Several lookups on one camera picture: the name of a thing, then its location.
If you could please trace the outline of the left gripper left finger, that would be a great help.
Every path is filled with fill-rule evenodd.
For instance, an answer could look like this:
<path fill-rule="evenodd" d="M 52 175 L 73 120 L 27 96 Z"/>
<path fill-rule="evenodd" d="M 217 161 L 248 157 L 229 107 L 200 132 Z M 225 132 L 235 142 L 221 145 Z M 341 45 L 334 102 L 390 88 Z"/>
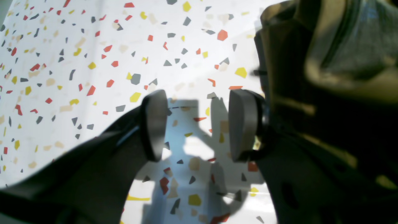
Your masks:
<path fill-rule="evenodd" d="M 1 189 L 1 223 L 120 223 L 135 176 L 161 160 L 167 103 L 164 90 L 150 93 L 99 136 Z"/>

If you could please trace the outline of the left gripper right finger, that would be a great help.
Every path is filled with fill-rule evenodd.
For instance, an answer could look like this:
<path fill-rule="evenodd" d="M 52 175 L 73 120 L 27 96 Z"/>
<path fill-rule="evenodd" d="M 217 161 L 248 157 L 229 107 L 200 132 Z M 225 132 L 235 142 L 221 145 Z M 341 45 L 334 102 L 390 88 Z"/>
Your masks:
<path fill-rule="evenodd" d="M 230 91 L 234 162 L 254 161 L 267 183 L 279 224 L 396 224 L 397 191 L 367 180 L 338 156 L 295 135 L 266 100 Z"/>

